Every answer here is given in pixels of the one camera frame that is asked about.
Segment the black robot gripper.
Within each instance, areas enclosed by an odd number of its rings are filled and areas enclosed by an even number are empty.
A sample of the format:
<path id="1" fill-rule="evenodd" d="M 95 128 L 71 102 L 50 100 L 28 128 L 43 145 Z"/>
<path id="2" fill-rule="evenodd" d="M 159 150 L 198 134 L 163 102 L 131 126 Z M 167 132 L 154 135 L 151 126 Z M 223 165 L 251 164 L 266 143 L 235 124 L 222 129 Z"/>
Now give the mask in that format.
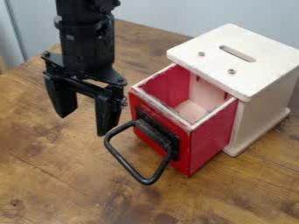
<path id="1" fill-rule="evenodd" d="M 44 83 L 60 118 L 78 109 L 76 93 L 98 95 L 96 126 L 103 137 L 119 123 L 127 103 L 127 79 L 114 69 L 115 22 L 67 23 L 56 21 L 62 53 L 44 52 Z"/>

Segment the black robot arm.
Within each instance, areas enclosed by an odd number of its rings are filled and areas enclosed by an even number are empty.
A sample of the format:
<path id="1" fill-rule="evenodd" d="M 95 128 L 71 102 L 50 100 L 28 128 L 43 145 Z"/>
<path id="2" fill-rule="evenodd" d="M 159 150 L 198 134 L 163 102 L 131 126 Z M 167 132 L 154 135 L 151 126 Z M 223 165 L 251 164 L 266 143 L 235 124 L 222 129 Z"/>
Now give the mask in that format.
<path id="1" fill-rule="evenodd" d="M 115 17 L 119 0 L 56 0 L 54 20 L 60 31 L 60 53 L 44 52 L 44 83 L 59 116 L 78 109 L 78 95 L 95 100 L 98 135 L 119 123 L 127 104 L 127 79 L 114 69 Z"/>

